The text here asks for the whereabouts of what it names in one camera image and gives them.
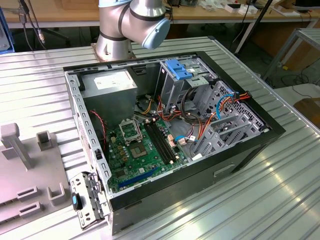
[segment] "metal bracket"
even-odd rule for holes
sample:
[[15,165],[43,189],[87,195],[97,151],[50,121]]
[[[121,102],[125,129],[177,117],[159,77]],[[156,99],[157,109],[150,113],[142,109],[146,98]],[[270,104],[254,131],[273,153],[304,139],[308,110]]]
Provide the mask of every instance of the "metal bracket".
[[[81,228],[85,230],[105,219],[111,226],[111,210],[97,174],[81,172],[71,178],[70,185],[72,192],[75,194],[72,203],[73,207],[78,210],[77,214]],[[75,207],[77,201],[81,203],[80,209]]]

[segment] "blue tab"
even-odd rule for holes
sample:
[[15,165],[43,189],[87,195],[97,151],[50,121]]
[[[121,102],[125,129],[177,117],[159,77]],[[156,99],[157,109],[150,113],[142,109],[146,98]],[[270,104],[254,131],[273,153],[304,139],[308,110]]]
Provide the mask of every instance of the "blue tab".
[[190,79],[193,75],[185,69],[185,67],[176,59],[165,61],[170,71],[175,75],[176,79]]

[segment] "electronic equipment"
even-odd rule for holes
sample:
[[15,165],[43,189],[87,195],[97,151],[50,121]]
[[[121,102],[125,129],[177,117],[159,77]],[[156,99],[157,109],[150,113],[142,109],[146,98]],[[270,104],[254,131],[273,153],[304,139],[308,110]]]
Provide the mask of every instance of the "electronic equipment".
[[90,166],[70,180],[83,230],[105,220],[116,234],[241,170],[285,132],[204,52],[64,74]]
[[14,40],[0,8],[0,54],[14,53]]
[[319,0],[296,0],[294,8],[297,10],[320,9]]

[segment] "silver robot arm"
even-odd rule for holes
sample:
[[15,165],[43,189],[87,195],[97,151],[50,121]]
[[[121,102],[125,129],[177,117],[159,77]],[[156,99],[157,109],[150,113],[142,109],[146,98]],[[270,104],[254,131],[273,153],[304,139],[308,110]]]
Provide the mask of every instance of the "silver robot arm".
[[99,0],[100,35],[95,46],[101,61],[131,57],[131,40],[155,49],[166,38],[170,21],[162,0]]

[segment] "aluminum table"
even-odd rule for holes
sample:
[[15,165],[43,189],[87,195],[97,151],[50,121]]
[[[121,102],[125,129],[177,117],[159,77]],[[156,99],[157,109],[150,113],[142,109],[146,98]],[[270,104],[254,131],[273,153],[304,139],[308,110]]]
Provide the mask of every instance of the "aluminum table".
[[[86,231],[69,206],[0,236],[15,239],[319,239],[320,131],[216,40],[166,40],[138,58],[206,51],[250,91],[286,130],[246,168],[111,236],[101,222]],[[22,52],[0,57],[0,124],[16,122],[21,138],[56,133],[68,179],[88,171],[62,67],[96,63],[91,47]]]
[[[263,80],[266,80],[270,74],[275,70],[278,62],[282,58],[282,56],[287,52],[287,50],[291,47],[294,41],[298,40],[296,43],[300,44],[302,41],[306,41],[314,48],[320,51],[320,28],[297,28],[290,35],[288,40],[285,42],[283,47],[274,57],[270,65],[268,66],[265,74],[262,76]],[[292,55],[292,49],[287,53],[287,55]]]

